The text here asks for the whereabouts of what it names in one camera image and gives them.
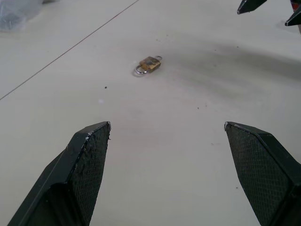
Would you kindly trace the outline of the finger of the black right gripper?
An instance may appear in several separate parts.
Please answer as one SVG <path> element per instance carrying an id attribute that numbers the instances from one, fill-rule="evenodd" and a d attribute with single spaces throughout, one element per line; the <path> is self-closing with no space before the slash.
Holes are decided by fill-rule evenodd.
<path id="1" fill-rule="evenodd" d="M 301 25 L 301 8 L 298 8 L 285 22 L 285 26 Z"/>
<path id="2" fill-rule="evenodd" d="M 267 0 L 242 0 L 238 9 L 237 14 L 243 14 L 255 11 L 258 7 L 264 4 Z"/>

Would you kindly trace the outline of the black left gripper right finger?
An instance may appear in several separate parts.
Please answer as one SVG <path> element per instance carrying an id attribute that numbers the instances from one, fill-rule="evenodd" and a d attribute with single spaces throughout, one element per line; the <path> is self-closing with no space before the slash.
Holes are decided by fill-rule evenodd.
<path id="1" fill-rule="evenodd" d="M 239 182 L 261 226 L 301 226 L 301 164 L 270 133 L 225 122 Z"/>

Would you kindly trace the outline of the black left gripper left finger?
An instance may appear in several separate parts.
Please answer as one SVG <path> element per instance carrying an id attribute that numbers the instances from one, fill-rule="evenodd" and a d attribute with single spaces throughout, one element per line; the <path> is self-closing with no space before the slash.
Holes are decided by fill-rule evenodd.
<path id="1" fill-rule="evenodd" d="M 103 178 L 111 124 L 76 132 L 43 170 L 7 226 L 89 226 Z"/>

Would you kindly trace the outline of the small brass padlock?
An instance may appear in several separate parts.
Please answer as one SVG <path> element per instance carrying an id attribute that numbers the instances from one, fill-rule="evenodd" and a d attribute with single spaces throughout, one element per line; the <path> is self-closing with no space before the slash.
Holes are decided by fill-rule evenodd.
<path id="1" fill-rule="evenodd" d="M 152 73 L 153 71 L 160 68 L 162 59 L 163 57 L 161 56 L 148 56 L 147 58 L 139 62 L 138 66 L 135 68 L 135 74 L 144 75 L 147 73 Z"/>

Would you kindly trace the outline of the clear plastic bag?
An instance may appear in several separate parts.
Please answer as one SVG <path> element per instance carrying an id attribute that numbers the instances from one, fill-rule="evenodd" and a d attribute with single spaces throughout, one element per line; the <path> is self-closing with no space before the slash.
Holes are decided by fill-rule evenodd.
<path id="1" fill-rule="evenodd" d="M 43 0 L 0 0 L 0 32 L 20 30 L 41 10 Z"/>

